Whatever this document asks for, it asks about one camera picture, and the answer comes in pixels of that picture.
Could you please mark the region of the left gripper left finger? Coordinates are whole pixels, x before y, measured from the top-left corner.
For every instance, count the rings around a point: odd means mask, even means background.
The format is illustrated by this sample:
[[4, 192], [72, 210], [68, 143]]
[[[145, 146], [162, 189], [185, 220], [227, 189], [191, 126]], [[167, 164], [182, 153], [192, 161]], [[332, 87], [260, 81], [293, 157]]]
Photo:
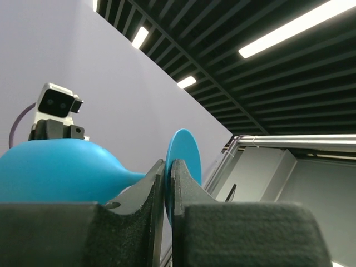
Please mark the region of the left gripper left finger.
[[159, 266], [165, 163], [106, 205], [2, 204], [2, 266]]

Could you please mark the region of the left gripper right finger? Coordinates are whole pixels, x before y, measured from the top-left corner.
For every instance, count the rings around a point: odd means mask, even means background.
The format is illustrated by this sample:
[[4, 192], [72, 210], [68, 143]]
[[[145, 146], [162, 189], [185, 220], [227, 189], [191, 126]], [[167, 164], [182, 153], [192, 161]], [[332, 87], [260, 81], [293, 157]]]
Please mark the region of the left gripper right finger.
[[176, 160], [171, 168], [174, 266], [331, 266], [310, 210], [296, 204], [219, 202]]

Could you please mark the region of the blue wine glass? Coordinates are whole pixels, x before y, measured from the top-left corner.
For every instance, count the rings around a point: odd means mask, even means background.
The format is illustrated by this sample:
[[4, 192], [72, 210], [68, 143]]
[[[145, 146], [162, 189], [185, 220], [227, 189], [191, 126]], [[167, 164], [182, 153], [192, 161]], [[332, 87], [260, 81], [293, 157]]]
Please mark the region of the blue wine glass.
[[1, 157], [1, 204], [105, 204], [144, 176], [89, 141], [28, 141]]

